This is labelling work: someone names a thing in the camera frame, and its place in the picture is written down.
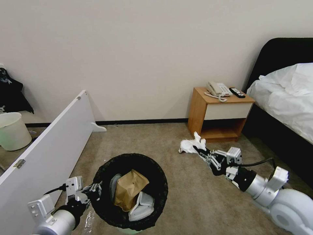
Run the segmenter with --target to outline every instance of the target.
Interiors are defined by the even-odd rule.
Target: brown paper bag
[[[122,176],[116,185],[114,205],[123,211],[130,211],[136,204],[136,195],[149,183],[149,180],[135,170]]]

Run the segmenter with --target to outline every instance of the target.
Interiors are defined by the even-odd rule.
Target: nightstand shelf
[[[195,87],[192,95],[188,128],[207,142],[237,141],[254,100],[227,97],[226,102],[204,95],[205,87]]]

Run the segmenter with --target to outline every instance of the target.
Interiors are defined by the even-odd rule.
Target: white board
[[[0,176],[0,234],[32,233],[35,223],[27,203],[65,183],[95,128],[92,122],[95,119],[83,90]],[[19,159],[26,161],[20,169],[13,167]],[[51,194],[54,203],[60,193]]]

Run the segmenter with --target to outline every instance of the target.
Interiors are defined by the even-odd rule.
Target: black bag
[[[24,95],[23,84],[12,79],[4,68],[0,68],[0,113],[28,111],[34,113]]]
[[[150,183],[143,189],[143,192],[155,199],[152,214],[132,222],[128,220],[128,212],[124,212],[111,202],[109,192],[112,177],[118,173],[125,175],[131,169],[138,171],[149,180]],[[102,194],[100,200],[91,200],[95,212],[101,219],[112,226],[130,228],[136,231],[155,226],[165,206],[168,185],[162,168],[153,159],[138,153],[122,154],[114,157],[97,171],[93,183],[100,183],[101,181]]]

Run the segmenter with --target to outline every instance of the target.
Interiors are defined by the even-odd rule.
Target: white panel
[[[90,123],[95,121],[86,91],[79,96],[16,160],[25,159],[24,165],[17,169],[13,163],[0,177],[1,234],[30,234],[35,224],[27,203],[70,176],[93,130]],[[60,192],[51,196],[56,203]]]
[[[205,120],[246,118],[252,103],[208,104]]]

